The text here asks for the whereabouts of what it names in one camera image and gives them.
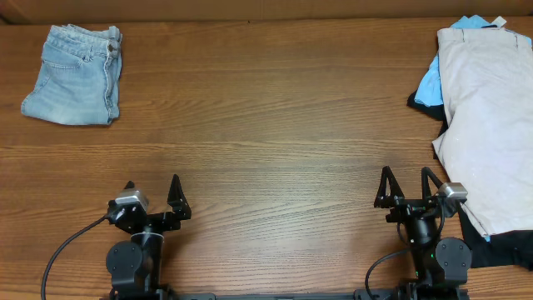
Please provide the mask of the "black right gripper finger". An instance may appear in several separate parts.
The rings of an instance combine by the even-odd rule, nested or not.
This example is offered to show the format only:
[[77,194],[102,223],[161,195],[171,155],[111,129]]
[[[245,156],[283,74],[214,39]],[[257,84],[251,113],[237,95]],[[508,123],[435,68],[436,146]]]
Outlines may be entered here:
[[397,203],[404,199],[398,181],[396,180],[391,168],[385,166],[381,171],[380,184],[374,201],[375,208],[393,208]]
[[427,200],[432,196],[430,183],[433,183],[437,189],[443,184],[429,167],[423,167],[421,169],[421,194],[423,200]]

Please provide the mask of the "light blue denim shorts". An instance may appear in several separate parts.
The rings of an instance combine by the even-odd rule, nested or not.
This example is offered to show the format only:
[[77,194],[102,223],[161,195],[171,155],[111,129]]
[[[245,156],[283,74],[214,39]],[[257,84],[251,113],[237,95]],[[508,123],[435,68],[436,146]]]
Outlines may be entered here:
[[109,125],[120,116],[122,33],[52,26],[42,47],[34,89],[22,115],[62,125]]

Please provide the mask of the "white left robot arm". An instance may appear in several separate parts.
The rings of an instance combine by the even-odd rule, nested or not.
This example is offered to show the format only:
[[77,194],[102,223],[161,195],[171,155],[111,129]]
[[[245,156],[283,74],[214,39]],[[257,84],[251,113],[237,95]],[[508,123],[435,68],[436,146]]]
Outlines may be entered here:
[[160,282],[164,233],[177,231],[192,210],[175,174],[167,196],[170,210],[149,213],[148,199],[128,182],[117,198],[108,203],[107,219],[130,235],[111,247],[106,266],[112,277],[111,299],[176,299],[168,285]]

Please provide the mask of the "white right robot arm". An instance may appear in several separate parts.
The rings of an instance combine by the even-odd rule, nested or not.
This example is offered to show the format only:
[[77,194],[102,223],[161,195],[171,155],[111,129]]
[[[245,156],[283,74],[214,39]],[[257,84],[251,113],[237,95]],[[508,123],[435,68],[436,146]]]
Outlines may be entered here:
[[421,170],[421,198],[408,199],[390,167],[381,171],[374,206],[387,208],[388,223],[406,247],[375,261],[365,276],[366,294],[376,299],[370,289],[370,276],[381,263],[409,253],[416,277],[399,283],[387,293],[387,299],[467,299],[461,289],[467,283],[472,253],[466,242],[441,236],[446,219],[458,213],[467,200],[466,188],[459,182],[442,182],[428,167]]

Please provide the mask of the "light blue garment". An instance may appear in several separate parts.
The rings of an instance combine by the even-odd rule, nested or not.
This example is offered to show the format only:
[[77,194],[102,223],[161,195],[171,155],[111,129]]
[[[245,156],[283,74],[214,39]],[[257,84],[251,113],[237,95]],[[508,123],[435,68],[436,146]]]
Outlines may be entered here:
[[505,25],[503,17],[488,22],[472,15],[441,29],[439,52],[411,101],[450,111],[470,99],[502,110],[530,109],[532,38]]

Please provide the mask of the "black garment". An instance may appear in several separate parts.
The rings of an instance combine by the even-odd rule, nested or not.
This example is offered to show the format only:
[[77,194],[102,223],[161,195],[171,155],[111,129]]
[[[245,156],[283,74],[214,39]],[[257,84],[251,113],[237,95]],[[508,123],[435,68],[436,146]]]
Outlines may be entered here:
[[460,209],[463,238],[472,250],[472,268],[516,265],[532,271],[532,231],[512,231],[495,236],[488,242]]

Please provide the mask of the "beige folded trousers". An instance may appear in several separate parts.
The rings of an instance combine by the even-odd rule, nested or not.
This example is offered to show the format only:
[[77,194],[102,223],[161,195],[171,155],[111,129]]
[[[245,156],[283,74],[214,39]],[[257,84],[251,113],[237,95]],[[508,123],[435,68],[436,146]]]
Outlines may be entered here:
[[447,130],[433,145],[482,236],[532,228],[532,43],[504,28],[437,33]]

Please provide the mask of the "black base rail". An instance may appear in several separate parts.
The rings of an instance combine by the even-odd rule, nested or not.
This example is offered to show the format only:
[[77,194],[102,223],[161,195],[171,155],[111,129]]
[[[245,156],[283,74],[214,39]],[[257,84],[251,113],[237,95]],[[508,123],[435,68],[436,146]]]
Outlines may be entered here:
[[[373,299],[392,300],[409,299],[408,297],[397,298],[392,289],[377,289],[373,292]],[[249,295],[216,295],[214,293],[184,293],[178,294],[170,291],[163,293],[142,296],[142,297],[121,297],[117,293],[110,293],[109,296],[100,299],[172,299],[172,300],[369,300],[371,299],[366,290],[359,289],[352,293],[324,292],[324,293],[293,293],[293,294],[249,294]],[[460,290],[457,299],[470,300],[467,290]]]

